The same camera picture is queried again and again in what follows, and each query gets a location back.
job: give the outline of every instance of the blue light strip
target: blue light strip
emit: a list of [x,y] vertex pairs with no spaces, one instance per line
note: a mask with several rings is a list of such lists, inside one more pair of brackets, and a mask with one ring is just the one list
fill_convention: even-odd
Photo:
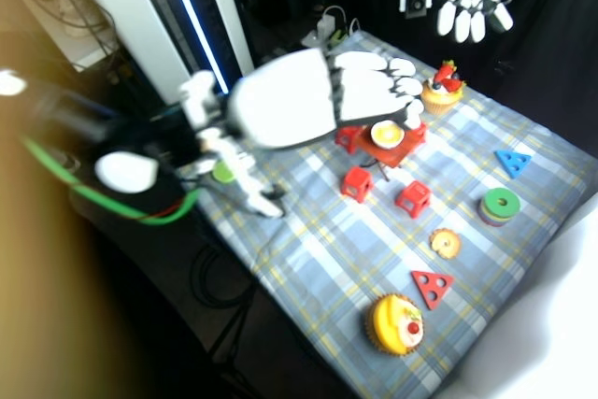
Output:
[[197,18],[197,14],[195,13],[195,10],[193,9],[191,0],[182,0],[182,1],[183,1],[183,6],[185,7],[185,10],[187,11],[187,14],[189,15],[189,19],[191,20],[191,23],[193,25],[193,29],[195,30],[197,37],[199,37],[199,42],[201,42],[202,47],[204,48],[204,52],[206,53],[207,59],[209,60],[209,63],[212,65],[212,70],[214,71],[214,75],[216,76],[216,79],[218,80],[218,83],[221,86],[222,92],[228,93],[228,87],[226,86],[226,81],[224,81],[224,77],[222,76],[221,69],[219,68],[218,63],[216,62],[216,58],[214,58],[214,53],[212,53],[212,48],[209,47],[209,43],[207,42],[206,34],[204,33],[204,29],[202,28],[201,23],[199,23],[199,18]]

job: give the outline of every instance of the cherry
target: cherry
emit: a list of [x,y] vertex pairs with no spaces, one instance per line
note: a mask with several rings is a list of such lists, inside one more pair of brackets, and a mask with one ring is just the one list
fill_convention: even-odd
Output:
[[416,334],[420,331],[420,326],[416,322],[410,322],[407,326],[407,330],[410,334]]

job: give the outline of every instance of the triangle block with holes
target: triangle block with holes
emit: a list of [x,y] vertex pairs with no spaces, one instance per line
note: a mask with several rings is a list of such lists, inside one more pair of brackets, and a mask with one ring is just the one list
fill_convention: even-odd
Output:
[[418,285],[421,296],[423,296],[423,300],[430,310],[434,310],[438,306],[454,280],[449,275],[437,275],[425,271],[412,271],[411,276],[413,276],[413,280]]
[[529,154],[516,153],[515,151],[497,150],[494,154],[496,154],[511,179],[518,177],[532,160],[532,156]]

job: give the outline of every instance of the blue triangle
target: blue triangle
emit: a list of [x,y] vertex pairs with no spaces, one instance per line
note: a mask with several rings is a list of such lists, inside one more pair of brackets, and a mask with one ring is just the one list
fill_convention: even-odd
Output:
[[496,154],[503,168],[512,179],[518,177],[532,160],[532,156],[529,154],[516,153],[515,151],[497,150],[494,154]]

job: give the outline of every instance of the checkered tablecloth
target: checkered tablecloth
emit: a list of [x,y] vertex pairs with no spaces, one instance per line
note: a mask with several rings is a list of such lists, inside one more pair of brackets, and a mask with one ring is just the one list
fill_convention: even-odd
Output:
[[[353,35],[337,51],[345,50],[406,57],[366,33]],[[414,63],[421,79],[433,74],[432,68]],[[283,220],[241,212],[218,195],[200,198],[231,249],[363,397],[429,396],[511,294],[598,170],[598,161],[588,154],[471,89],[445,116],[423,118],[430,127],[427,143],[402,168],[388,170],[391,182],[372,169],[376,187],[362,205],[343,197],[339,183],[367,157],[347,155],[332,138],[299,150],[254,153],[260,177],[289,192]],[[533,159],[517,179],[510,179],[495,150]],[[393,204],[413,179],[433,192],[431,207],[417,220]],[[497,229],[479,219],[476,206],[488,189],[499,186],[519,196],[521,213]],[[461,235],[463,248],[456,259],[443,260],[430,250],[428,239],[437,228]],[[425,307],[412,270],[455,278],[436,310]],[[426,334],[419,349],[406,357],[378,352],[363,328],[365,310],[390,292],[409,296],[423,311]]]

